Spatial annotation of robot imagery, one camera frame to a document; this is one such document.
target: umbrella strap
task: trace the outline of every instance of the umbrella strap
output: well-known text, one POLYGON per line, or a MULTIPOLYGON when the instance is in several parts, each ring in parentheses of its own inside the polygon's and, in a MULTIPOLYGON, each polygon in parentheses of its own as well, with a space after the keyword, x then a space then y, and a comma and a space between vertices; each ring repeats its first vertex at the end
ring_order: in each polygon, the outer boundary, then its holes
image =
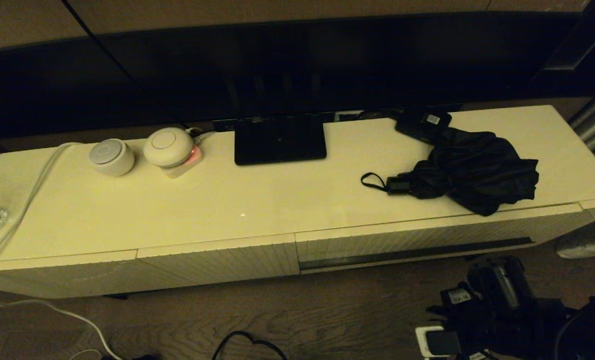
POLYGON ((387 191, 387 185, 384 183, 384 180, 382 180, 382 178, 380 177, 380 175, 378 175, 377 173, 374 173, 374 172, 365 173, 364 175, 362 175, 362 177, 359 178, 359 182, 362 183, 362 185, 364 185, 365 187, 373 188, 373 189, 378 189, 378 191, 389 192, 389 191, 387 191), (364 179, 368 178, 371 175, 373 175, 376 178, 378 178, 379 181, 380 181, 380 183, 382 183, 382 186, 375 185, 375 184, 369 184, 368 182, 364 182, 364 179))

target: black umbrella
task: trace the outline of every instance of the black umbrella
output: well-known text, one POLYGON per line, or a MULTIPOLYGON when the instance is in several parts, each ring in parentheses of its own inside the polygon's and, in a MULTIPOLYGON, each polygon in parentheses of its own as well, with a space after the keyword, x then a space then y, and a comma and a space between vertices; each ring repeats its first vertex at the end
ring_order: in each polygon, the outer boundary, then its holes
POLYGON ((432 140, 435 148, 428 159, 419 161, 411 172, 387 178, 375 173, 361 178, 367 187, 395 194, 432 199, 448 194, 456 203, 476 214, 488 216, 500 204, 533 199, 540 174, 538 160, 520 159, 507 139, 492 132, 467 132, 447 127, 432 140), (382 186, 364 179, 377 176, 382 186))

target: sticker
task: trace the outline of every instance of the sticker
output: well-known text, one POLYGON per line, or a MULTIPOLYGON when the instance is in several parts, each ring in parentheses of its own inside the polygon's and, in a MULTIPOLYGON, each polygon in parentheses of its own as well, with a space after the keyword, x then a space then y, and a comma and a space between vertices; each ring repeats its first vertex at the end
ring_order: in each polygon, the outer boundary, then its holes
POLYGON ((487 356, 481 352, 476 352, 473 355, 468 357, 468 360, 482 360, 482 359, 486 359, 487 356))
POLYGON ((455 289, 448 292, 448 298, 451 300, 451 304, 455 305, 471 300, 471 295, 465 289, 455 289))
POLYGON ((428 121, 429 123, 432 123, 433 125, 438 125, 440 123, 440 118, 435 115, 428 114, 426 121, 428 121))

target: wall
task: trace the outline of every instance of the wall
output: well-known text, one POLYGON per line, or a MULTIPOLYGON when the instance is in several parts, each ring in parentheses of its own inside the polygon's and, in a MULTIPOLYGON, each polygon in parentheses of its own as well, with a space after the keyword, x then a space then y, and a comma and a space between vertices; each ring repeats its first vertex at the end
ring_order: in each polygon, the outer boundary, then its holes
MULTIPOLYGON (((590 0, 71 0, 96 34, 402 14, 581 12, 590 0)), ((60 0, 0 0, 0 48, 83 37, 60 0)))

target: hardwood floor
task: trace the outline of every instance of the hardwood floor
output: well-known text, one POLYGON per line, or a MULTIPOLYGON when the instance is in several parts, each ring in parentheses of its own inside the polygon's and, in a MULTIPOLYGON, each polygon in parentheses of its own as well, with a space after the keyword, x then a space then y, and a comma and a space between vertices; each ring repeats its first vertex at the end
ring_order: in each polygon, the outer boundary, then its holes
MULTIPOLYGON (((595 258, 561 259, 554 245, 500 254, 522 260, 536 296, 579 308, 595 295, 595 258)), ((208 360, 233 330, 273 342, 289 360, 414 360, 422 358, 414 329, 432 317, 425 308, 440 304, 440 290, 465 280, 468 266, 458 257, 58 303, 96 322, 127 360, 145 354, 208 360)), ((94 331, 76 319, 39 305, 0 309, 1 360, 67 360, 89 347, 102 349, 94 331)), ((88 353, 77 360, 96 358, 88 353)), ((278 358, 241 337, 220 357, 278 358)))

